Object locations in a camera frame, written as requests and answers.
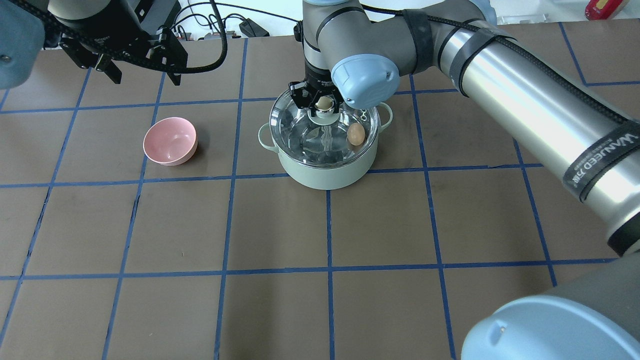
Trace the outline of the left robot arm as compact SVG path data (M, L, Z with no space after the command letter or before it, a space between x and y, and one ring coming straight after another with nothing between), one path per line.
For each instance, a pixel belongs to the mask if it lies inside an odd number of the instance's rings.
M62 48L115 84L119 56L183 67L185 48L170 34L179 9L177 0L3 0L1 88L25 83L44 48Z

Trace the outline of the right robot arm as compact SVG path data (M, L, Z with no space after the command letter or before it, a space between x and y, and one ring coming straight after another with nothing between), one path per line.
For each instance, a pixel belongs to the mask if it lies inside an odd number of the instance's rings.
M372 23L358 0L306 0L301 36L311 93L354 109L386 101L400 77L437 67L594 210L619 259L510 301L467 334L462 360L639 358L639 121L498 29L488 0L444 0Z

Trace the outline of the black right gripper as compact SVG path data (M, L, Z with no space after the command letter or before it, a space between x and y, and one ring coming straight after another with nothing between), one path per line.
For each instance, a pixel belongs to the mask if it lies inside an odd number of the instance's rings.
M298 109L313 107L321 97L330 97L333 104L332 114L340 114L345 103L338 87L333 83L330 71L306 64L304 66L305 77L302 81L289 83L289 94Z

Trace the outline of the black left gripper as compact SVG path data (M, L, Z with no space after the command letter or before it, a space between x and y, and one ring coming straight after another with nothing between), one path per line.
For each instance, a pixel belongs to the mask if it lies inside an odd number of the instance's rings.
M170 31L179 9L178 0L62 0L60 23L110 50L138 59L150 53L166 68L183 68L187 52ZM121 84L122 72L113 57L93 55L93 68ZM164 73L174 86L181 85L180 73Z

